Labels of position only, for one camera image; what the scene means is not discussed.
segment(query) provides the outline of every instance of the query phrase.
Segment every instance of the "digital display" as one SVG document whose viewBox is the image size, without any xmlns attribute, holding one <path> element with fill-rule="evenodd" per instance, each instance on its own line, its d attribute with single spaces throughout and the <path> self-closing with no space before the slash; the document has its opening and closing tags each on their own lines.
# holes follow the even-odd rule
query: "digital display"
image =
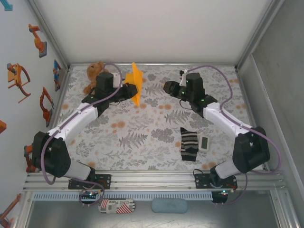
<svg viewBox="0 0 304 228">
<path fill-rule="evenodd" d="M 203 137 L 202 141 L 201 141 L 201 148 L 203 149 L 207 149 L 207 145 L 208 145 L 208 138 Z"/>
</svg>

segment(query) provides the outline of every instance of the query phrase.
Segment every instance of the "gray leaf pattern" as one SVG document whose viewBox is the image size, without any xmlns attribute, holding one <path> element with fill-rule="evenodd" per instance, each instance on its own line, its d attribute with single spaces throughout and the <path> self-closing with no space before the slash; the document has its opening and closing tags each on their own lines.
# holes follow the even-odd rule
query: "gray leaf pattern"
<svg viewBox="0 0 304 228">
<path fill-rule="evenodd" d="M 88 124 L 69 145 L 74 161 L 90 164 L 97 170 L 193 170 L 209 169 L 232 156 L 234 142 L 216 125 L 191 110 L 180 107 L 179 100 L 163 91 L 166 81 L 179 81 L 179 71 L 189 65 L 138 65 L 146 80 L 142 84 L 141 105 L 127 100 L 110 107 Z M 76 110 L 86 96 L 83 89 L 90 83 L 87 66 L 74 66 L 58 122 Z M 132 72 L 131 65 L 120 65 L 123 75 Z M 249 123 L 244 100 L 233 66 L 219 66 L 233 89 L 228 112 Z M 117 72 L 114 67 L 110 72 Z M 206 93 L 222 102 L 229 96 L 226 82 L 213 69 L 202 68 Z M 198 152 L 196 162 L 182 161 L 180 127 L 210 137 L 208 152 Z"/>
</svg>

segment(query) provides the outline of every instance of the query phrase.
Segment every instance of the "striped sock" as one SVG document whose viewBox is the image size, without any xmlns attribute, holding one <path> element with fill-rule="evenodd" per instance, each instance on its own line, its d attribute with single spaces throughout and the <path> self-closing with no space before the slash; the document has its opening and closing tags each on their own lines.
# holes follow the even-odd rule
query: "striped sock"
<svg viewBox="0 0 304 228">
<path fill-rule="evenodd" d="M 185 128 L 180 128 L 181 146 L 180 154 L 183 161 L 195 162 L 197 153 L 199 151 L 198 134 L 196 132 L 189 132 Z"/>
</svg>

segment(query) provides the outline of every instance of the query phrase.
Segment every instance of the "brown teddy bear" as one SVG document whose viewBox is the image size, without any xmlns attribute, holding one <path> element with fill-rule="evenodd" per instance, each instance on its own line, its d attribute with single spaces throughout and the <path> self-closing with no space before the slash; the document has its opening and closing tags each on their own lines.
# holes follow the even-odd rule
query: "brown teddy bear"
<svg viewBox="0 0 304 228">
<path fill-rule="evenodd" d="M 102 72 L 109 72 L 107 69 L 104 69 L 103 61 L 98 63 L 92 63 L 86 70 L 88 78 L 91 80 L 91 83 L 84 88 L 83 92 L 89 94 L 92 88 L 96 87 L 96 77 Z"/>
</svg>

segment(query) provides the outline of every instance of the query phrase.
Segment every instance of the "floral tablecloth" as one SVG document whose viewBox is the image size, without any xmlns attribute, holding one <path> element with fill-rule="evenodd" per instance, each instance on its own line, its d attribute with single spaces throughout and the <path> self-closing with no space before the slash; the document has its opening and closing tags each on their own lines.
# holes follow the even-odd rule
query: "floral tablecloth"
<svg viewBox="0 0 304 228">
<path fill-rule="evenodd" d="M 119 66 L 123 75 L 131 65 Z M 234 141 L 213 123 L 180 106 L 179 100 L 166 94 L 162 87 L 168 80 L 179 81 L 179 71 L 194 66 L 138 65 L 144 72 L 141 104 L 132 100 L 110 106 L 72 141 L 72 160 L 97 170 L 193 170 L 209 169 L 232 156 Z M 59 122 L 67 118 L 86 96 L 82 90 L 89 83 L 87 66 L 74 66 L 62 105 Z M 219 66 L 233 88 L 233 99 L 225 108 L 239 120 L 249 123 L 237 75 L 233 66 Z M 222 76 L 211 68 L 199 69 L 207 94 L 219 102 L 229 96 Z M 180 127 L 210 138 L 209 151 L 198 152 L 195 162 L 182 161 Z"/>
</svg>

